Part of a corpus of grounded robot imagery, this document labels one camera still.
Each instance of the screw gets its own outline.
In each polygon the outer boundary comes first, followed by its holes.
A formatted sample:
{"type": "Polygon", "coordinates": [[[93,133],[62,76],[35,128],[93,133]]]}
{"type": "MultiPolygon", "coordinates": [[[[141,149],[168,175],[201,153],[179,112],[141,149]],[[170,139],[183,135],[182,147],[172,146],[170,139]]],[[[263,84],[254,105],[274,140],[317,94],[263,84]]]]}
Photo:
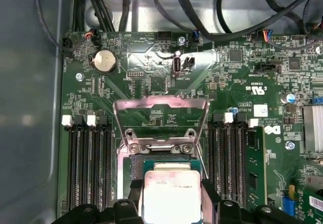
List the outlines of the screw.
{"type": "Polygon", "coordinates": [[[285,148],[286,148],[287,150],[293,150],[293,149],[295,149],[295,143],[293,143],[293,142],[291,142],[291,141],[288,141],[288,142],[286,142],[286,144],[285,144],[285,148]]]}
{"type": "Polygon", "coordinates": [[[81,82],[84,79],[84,75],[82,73],[77,73],[75,75],[75,78],[76,78],[77,81],[81,82]]]}
{"type": "Polygon", "coordinates": [[[266,213],[271,213],[272,212],[272,210],[270,208],[268,208],[268,207],[263,207],[261,210],[263,212],[266,212],[266,213]]]}
{"type": "Polygon", "coordinates": [[[177,40],[178,40],[178,44],[179,44],[180,46],[185,45],[186,39],[185,39],[185,37],[184,37],[184,36],[180,36],[177,40]]]}
{"type": "Polygon", "coordinates": [[[137,145],[137,144],[131,144],[131,146],[129,148],[129,151],[132,154],[137,154],[139,152],[139,150],[140,150],[140,148],[139,148],[139,145],[137,145]]]}
{"type": "Polygon", "coordinates": [[[224,205],[231,207],[233,206],[233,203],[231,201],[225,201],[224,205]]]}
{"type": "Polygon", "coordinates": [[[190,153],[192,150],[191,145],[187,144],[183,146],[183,153],[190,153]]]}

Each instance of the metal socket lever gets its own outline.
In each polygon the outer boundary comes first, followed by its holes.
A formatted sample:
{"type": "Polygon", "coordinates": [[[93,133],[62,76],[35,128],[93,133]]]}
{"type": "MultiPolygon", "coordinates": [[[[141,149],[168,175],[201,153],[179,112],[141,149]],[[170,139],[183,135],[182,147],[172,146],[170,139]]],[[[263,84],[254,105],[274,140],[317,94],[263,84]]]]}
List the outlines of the metal socket lever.
{"type": "Polygon", "coordinates": [[[114,114],[117,120],[118,127],[121,132],[122,142],[128,146],[129,144],[138,144],[141,146],[154,146],[154,145],[181,145],[184,143],[193,143],[194,145],[198,144],[198,141],[201,137],[203,125],[207,118],[207,113],[209,110],[210,103],[206,99],[182,99],[180,96],[148,96],[142,99],[126,99],[126,100],[117,100],[113,104],[114,114]],[[202,109],[202,116],[197,128],[197,134],[193,136],[185,137],[170,137],[165,140],[155,140],[153,138],[135,138],[126,136],[127,129],[121,125],[120,121],[120,111],[126,109],[143,109],[143,108],[152,108],[154,105],[164,104],[168,105],[170,108],[198,108],[202,109]]]}

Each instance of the connector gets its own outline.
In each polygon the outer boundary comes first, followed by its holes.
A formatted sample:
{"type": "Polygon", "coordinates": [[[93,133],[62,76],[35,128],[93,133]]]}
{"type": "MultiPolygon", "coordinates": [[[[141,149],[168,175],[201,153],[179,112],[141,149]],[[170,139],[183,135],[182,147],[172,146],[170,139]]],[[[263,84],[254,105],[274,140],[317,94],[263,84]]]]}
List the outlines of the connector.
{"type": "Polygon", "coordinates": [[[291,200],[288,196],[283,197],[283,211],[290,216],[295,216],[295,200],[291,200]]]}

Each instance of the label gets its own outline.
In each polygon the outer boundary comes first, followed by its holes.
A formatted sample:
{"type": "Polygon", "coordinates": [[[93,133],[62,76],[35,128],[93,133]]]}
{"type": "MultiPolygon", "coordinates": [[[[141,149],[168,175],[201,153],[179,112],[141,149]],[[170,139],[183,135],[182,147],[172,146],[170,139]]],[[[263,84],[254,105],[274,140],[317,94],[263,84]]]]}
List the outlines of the label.
{"type": "Polygon", "coordinates": [[[284,141],[302,141],[302,133],[284,132],[284,141]]]}
{"type": "Polygon", "coordinates": [[[268,117],[268,106],[266,104],[254,104],[253,105],[254,117],[268,117]]]}
{"type": "Polygon", "coordinates": [[[279,135],[281,133],[281,126],[266,126],[264,128],[264,132],[268,135],[270,135],[271,133],[275,134],[275,135],[279,135]]]}
{"type": "Polygon", "coordinates": [[[310,196],[309,197],[309,204],[310,204],[310,206],[313,206],[314,208],[316,208],[320,211],[323,211],[323,201],[310,196]]]}

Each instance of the heatsink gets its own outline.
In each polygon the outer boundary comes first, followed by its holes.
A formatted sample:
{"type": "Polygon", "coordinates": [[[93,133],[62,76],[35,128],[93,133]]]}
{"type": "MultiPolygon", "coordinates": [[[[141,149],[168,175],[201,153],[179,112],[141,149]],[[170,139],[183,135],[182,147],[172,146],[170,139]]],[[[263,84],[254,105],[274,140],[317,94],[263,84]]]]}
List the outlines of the heatsink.
{"type": "Polygon", "coordinates": [[[323,152],[323,106],[305,106],[303,117],[305,150],[323,152]]]}

